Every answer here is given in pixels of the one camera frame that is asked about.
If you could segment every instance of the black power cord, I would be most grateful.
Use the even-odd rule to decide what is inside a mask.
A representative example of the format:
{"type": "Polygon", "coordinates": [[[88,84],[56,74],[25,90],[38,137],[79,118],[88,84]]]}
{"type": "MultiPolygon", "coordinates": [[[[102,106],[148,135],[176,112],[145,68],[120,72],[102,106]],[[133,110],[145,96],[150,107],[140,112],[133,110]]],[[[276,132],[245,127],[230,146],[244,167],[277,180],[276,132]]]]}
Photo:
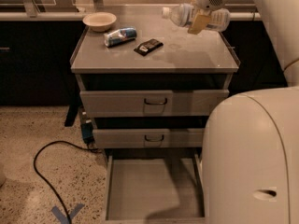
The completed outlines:
{"type": "Polygon", "coordinates": [[[69,216],[68,212],[67,212],[67,208],[64,204],[64,201],[63,199],[61,198],[61,196],[59,195],[59,193],[57,192],[57,190],[55,189],[55,187],[49,182],[49,180],[43,176],[41,173],[39,173],[39,171],[37,170],[36,168],[36,161],[37,161],[37,158],[39,156],[39,154],[46,148],[46,147],[49,147],[49,146],[52,146],[52,145],[56,145],[56,144],[59,144],[59,143],[63,143],[65,145],[69,145],[71,147],[75,147],[75,148],[78,148],[80,150],[84,150],[84,151],[91,151],[91,152],[94,152],[94,151],[97,151],[98,148],[84,148],[84,147],[79,147],[79,146],[76,146],[70,142],[67,142],[67,141],[64,141],[64,140],[59,140],[59,141],[53,141],[45,146],[43,146],[37,153],[36,153],[36,156],[34,158],[34,168],[35,168],[35,171],[36,173],[48,184],[48,186],[52,189],[52,191],[55,193],[56,197],[58,198],[59,202],[62,204],[63,208],[64,208],[64,211],[65,211],[65,214],[66,214],[66,217],[67,217],[67,220],[69,222],[69,224],[72,224],[72,219],[71,219],[71,216],[69,216]]]}

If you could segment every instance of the drawer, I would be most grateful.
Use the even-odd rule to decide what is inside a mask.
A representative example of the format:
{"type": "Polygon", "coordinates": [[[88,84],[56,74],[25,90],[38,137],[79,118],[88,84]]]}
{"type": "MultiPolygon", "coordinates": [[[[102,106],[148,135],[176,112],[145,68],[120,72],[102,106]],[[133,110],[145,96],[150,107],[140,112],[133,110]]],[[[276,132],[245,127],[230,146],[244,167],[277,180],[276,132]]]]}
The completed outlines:
{"type": "Polygon", "coordinates": [[[193,148],[115,149],[108,158],[103,224],[204,224],[193,148]]]}
{"type": "Polygon", "coordinates": [[[93,130],[100,148],[201,147],[204,129],[93,130]]]}
{"type": "Polygon", "coordinates": [[[80,96],[90,118],[202,116],[209,115],[228,91],[82,91],[80,96]]]}

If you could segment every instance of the cabinet top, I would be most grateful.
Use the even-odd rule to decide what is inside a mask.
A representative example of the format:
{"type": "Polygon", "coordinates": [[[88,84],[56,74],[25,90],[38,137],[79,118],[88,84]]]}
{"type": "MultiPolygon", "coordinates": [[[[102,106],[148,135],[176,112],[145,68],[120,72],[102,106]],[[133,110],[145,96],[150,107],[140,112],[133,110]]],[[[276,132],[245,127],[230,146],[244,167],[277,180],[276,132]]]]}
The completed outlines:
{"type": "Polygon", "coordinates": [[[117,16],[112,28],[134,26],[137,38],[107,48],[104,34],[91,29],[82,36],[71,59],[76,74],[96,73],[233,73],[238,66],[217,32],[187,33],[161,16],[163,6],[106,7],[117,16]],[[162,47],[143,57],[134,49],[155,38],[162,47]]]}

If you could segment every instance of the black cabinet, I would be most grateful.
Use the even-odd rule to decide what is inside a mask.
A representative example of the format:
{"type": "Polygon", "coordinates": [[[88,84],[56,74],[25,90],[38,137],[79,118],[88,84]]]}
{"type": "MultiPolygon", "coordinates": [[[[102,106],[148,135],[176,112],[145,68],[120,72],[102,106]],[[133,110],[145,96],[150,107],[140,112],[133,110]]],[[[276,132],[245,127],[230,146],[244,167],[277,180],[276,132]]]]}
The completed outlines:
{"type": "Polygon", "coordinates": [[[0,22],[0,105],[69,105],[82,21],[0,22]]]}

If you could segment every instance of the gray cabinet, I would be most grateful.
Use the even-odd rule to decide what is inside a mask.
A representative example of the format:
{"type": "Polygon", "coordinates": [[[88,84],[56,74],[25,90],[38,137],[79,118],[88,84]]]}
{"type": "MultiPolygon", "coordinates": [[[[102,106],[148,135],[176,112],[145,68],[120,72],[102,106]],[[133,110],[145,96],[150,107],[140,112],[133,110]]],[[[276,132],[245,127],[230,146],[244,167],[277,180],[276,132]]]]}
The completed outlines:
{"type": "Polygon", "coordinates": [[[104,222],[201,223],[196,148],[237,59],[220,34],[188,35],[162,20],[159,6],[114,9],[115,28],[133,25],[137,39],[109,49],[103,34],[86,30],[72,59],[95,144],[112,149],[104,222]],[[164,45],[134,52],[150,38],[164,45]]]}

